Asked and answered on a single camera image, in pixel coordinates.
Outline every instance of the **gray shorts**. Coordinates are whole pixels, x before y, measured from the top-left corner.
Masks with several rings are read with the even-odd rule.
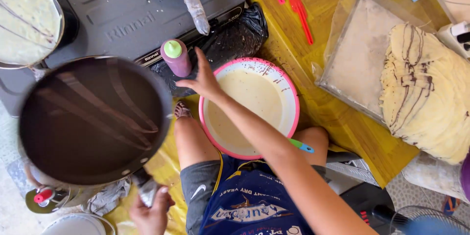
[[[186,214],[186,232],[188,235],[199,233],[204,212],[211,199],[212,193],[218,186],[220,160],[201,162],[184,168],[180,173],[181,187],[184,199],[188,205]],[[326,168],[312,166],[323,179]]]

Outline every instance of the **black plastic bag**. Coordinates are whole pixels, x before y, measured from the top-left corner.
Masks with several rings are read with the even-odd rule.
[[[263,10],[254,3],[234,21],[216,29],[202,38],[194,46],[205,53],[212,70],[217,70],[225,63],[241,57],[252,57],[268,38],[268,30]],[[150,69],[164,78],[174,97],[196,94],[189,88],[179,88],[175,82],[181,79],[195,79],[197,76],[197,57],[194,46],[188,46],[189,58],[193,65],[191,74],[185,78],[175,76],[165,61],[161,60]]]

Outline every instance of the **foot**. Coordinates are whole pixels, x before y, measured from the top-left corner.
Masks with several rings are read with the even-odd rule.
[[[191,113],[191,110],[189,110],[189,108],[186,106],[186,104],[183,101],[178,101],[176,103],[174,115],[176,119],[180,117],[193,118],[193,114]]]

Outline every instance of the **cloth rag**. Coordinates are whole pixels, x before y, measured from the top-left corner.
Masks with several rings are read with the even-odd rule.
[[[131,179],[126,177],[122,180],[107,185],[88,202],[81,205],[83,212],[103,216],[116,208],[119,199],[126,197],[131,189]]]

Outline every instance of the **green bottle cap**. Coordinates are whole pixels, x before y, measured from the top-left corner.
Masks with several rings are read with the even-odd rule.
[[[183,48],[176,40],[167,41],[163,50],[169,58],[178,58],[183,52]]]

